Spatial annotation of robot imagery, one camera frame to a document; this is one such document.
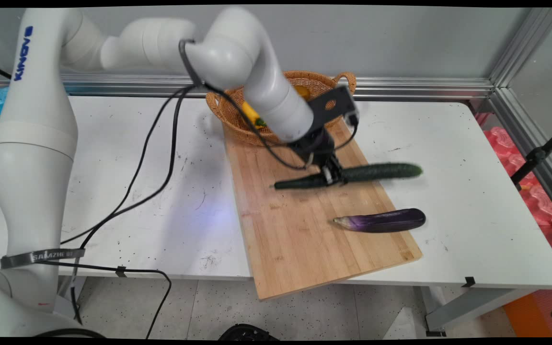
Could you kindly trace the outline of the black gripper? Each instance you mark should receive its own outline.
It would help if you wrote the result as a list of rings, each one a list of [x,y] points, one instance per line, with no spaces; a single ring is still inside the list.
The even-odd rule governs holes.
[[[344,169],[335,155],[335,141],[325,127],[319,127],[288,144],[302,160],[303,168],[317,166],[322,170],[325,186],[347,184]]]

